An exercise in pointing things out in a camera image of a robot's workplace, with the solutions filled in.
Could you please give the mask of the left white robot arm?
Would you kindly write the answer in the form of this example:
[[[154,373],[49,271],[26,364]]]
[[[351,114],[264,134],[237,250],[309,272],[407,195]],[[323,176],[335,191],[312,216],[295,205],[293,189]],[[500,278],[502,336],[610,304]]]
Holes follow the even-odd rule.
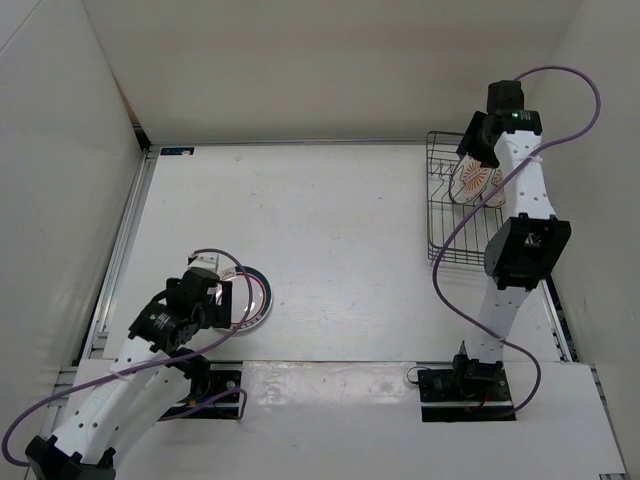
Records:
[[[177,402],[210,390],[210,363],[187,348],[201,330],[228,328],[231,282],[201,267],[170,278],[141,310],[109,370],[72,417],[25,454],[39,479],[113,479],[129,449]]]

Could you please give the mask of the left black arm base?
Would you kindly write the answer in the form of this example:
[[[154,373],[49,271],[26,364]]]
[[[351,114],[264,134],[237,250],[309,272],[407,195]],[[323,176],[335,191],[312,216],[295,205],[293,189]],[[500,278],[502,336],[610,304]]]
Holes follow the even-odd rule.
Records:
[[[239,389],[243,375],[242,363],[213,363],[210,365],[209,381],[201,381],[196,389],[187,397],[179,400],[169,408],[161,417],[162,421],[172,416],[180,416],[181,419],[203,420],[238,420],[240,407],[244,400],[240,392],[221,397],[215,403],[203,407],[197,412],[192,412],[196,406],[206,403],[211,397],[221,395],[227,390]]]

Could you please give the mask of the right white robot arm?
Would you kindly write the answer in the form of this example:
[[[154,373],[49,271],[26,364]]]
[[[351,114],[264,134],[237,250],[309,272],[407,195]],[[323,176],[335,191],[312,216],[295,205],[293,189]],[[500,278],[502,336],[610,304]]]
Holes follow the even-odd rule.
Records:
[[[530,292],[547,278],[571,235],[570,223],[556,216],[546,191],[537,112],[497,110],[474,115],[459,154],[468,154],[482,166],[499,168],[507,184],[502,226],[484,253],[488,277],[477,322],[491,332],[465,344],[474,362],[495,365],[503,360],[518,311]]]

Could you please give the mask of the wire dish rack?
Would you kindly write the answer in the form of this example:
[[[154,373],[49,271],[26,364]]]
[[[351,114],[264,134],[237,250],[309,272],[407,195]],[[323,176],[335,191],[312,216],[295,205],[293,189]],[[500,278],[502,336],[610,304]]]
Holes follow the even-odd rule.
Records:
[[[460,205],[450,198],[449,187],[459,171],[456,149],[462,135],[456,132],[434,130],[426,136],[426,234],[427,257],[433,262],[464,217],[482,198]],[[505,208],[485,206],[458,232],[443,254],[441,265],[449,268],[481,270],[484,251],[502,226]]]

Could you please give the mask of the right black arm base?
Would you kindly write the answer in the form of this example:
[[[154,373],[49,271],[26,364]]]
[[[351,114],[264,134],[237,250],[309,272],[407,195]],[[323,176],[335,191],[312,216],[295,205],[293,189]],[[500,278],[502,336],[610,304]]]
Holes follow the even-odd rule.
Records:
[[[461,345],[445,367],[416,364],[406,381],[419,392],[424,423],[510,422],[516,419],[504,364],[483,363]]]

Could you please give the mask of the green rimmed white plate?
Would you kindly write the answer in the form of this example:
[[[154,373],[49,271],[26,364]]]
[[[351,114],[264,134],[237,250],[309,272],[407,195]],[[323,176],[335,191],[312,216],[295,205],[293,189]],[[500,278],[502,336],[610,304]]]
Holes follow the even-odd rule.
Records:
[[[273,291],[267,277],[259,270],[245,266],[229,267],[219,272],[222,280],[232,284],[232,322],[228,328],[216,327],[218,332],[228,332],[239,325],[237,335],[256,330],[268,318],[273,305]]]

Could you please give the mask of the orange sunburst plate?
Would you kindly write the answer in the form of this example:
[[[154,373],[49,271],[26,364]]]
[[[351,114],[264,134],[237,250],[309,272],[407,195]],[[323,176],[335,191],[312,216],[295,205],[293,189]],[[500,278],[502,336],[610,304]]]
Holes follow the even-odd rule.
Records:
[[[487,182],[485,191],[482,194],[482,199],[486,200],[486,208],[501,208],[506,202],[506,195],[503,188],[498,188],[504,180],[503,171],[501,168],[493,170],[490,179]]]
[[[449,180],[449,198],[456,205],[473,204],[486,189],[493,174],[481,162],[465,155],[454,167]]]

